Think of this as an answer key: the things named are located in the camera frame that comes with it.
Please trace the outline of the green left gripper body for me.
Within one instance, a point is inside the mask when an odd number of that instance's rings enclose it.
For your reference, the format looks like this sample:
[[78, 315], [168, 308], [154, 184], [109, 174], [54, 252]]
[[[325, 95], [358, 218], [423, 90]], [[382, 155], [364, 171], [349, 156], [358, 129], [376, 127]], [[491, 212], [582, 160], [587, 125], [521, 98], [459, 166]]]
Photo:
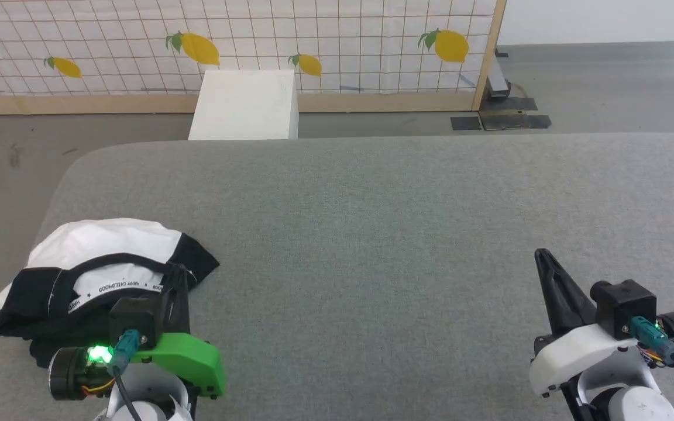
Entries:
[[189, 333], [163, 333], [155, 347], [138, 351], [131, 362], [155, 364], [211, 399], [226, 392], [226, 373], [219, 350]]

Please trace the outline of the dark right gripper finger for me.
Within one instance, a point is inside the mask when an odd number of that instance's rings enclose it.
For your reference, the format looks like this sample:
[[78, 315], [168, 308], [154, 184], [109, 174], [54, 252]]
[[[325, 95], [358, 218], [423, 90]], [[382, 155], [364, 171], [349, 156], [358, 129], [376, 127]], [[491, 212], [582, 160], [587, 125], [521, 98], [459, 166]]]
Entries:
[[550, 250], [536, 250], [534, 259], [538, 270], [539, 281], [541, 285], [541, 292], [545, 301], [546, 314], [548, 315], [548, 323], [552, 334], [557, 334], [558, 330], [558, 312], [556, 304], [558, 299], [556, 297], [556, 288], [554, 277], [556, 274], [556, 267], [553, 260], [553, 255]]
[[556, 274], [554, 277], [558, 312], [557, 334], [565, 335], [571, 330], [596, 322], [596, 305], [572, 279], [570, 274], [553, 255]]

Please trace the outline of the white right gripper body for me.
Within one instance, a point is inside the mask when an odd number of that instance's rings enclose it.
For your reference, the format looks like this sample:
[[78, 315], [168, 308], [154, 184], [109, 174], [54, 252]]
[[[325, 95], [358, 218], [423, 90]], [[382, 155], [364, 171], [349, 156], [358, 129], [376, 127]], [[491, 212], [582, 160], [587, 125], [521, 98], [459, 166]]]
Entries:
[[579, 399], [615, 385], [647, 387], [648, 367], [636, 345], [636, 339], [616, 340], [599, 325], [578, 327], [538, 352], [529, 368], [532, 391], [542, 395], [572, 378]]

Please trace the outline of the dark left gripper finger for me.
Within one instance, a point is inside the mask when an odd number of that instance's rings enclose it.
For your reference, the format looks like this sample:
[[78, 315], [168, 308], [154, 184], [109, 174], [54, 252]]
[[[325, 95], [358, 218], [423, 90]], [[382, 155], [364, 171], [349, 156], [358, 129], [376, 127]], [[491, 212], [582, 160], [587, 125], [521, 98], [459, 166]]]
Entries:
[[174, 306], [176, 305], [175, 280], [168, 278], [163, 283], [160, 294], [160, 334], [169, 332], [174, 318]]
[[190, 315], [189, 315], [189, 272], [182, 265], [174, 267], [176, 271], [176, 280], [174, 281], [174, 328], [176, 332], [191, 333]]

